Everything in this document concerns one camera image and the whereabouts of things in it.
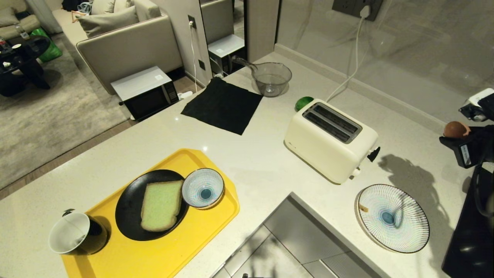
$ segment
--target black napkin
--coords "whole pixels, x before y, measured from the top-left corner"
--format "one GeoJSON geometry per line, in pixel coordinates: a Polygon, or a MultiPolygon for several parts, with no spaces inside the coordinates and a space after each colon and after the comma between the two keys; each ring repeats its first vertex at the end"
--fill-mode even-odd
{"type": "Polygon", "coordinates": [[[204,92],[187,103],[182,115],[242,135],[262,96],[215,77],[204,92]]]}

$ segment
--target electrical outlet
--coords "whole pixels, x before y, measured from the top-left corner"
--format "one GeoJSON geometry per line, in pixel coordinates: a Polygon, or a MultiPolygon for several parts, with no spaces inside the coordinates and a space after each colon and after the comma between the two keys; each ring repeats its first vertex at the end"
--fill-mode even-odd
{"type": "Polygon", "coordinates": [[[196,26],[196,19],[193,17],[193,16],[190,16],[190,15],[187,15],[189,17],[189,22],[192,21],[192,27],[197,29],[197,26],[196,26]]]}
{"type": "Polygon", "coordinates": [[[202,62],[201,60],[199,60],[199,67],[203,70],[206,70],[206,65],[204,65],[204,62],[202,62]]]}
{"type": "Polygon", "coordinates": [[[370,5],[370,15],[366,20],[375,21],[382,0],[334,0],[332,9],[360,18],[360,11],[366,5],[370,5]]]}

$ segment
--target black plate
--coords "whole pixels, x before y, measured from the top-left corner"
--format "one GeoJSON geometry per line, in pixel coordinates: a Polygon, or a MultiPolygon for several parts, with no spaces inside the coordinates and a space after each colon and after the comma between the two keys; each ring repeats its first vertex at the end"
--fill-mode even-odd
{"type": "Polygon", "coordinates": [[[173,227],[163,232],[149,232],[141,227],[141,209],[147,184],[179,180],[184,180],[184,178],[177,172],[154,170],[143,174],[129,184],[122,192],[115,209],[115,220],[120,232],[130,239],[145,241],[160,238],[177,227],[189,209],[189,205],[183,199],[177,215],[177,222],[173,227]]]}

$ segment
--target yellow tray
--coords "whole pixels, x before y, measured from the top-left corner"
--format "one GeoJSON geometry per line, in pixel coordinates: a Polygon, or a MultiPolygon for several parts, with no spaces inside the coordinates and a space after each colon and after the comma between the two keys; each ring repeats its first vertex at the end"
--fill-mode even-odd
{"type": "Polygon", "coordinates": [[[125,237],[115,222],[117,201],[127,184],[86,212],[110,231],[110,240],[96,254],[62,255],[69,277],[165,278],[177,274],[239,213],[237,192],[231,180],[198,150],[180,149],[146,171],[169,169],[186,177],[199,168],[215,169],[225,181],[225,196],[216,206],[208,210],[189,207],[185,218],[169,234],[135,241],[125,237]]]}

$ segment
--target brown egg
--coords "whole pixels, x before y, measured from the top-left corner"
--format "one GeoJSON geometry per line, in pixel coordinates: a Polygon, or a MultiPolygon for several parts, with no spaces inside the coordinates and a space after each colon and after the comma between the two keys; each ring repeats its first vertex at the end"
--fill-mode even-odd
{"type": "Polygon", "coordinates": [[[449,122],[444,127],[444,136],[449,138],[464,139],[470,133],[470,128],[461,122],[449,122]]]}

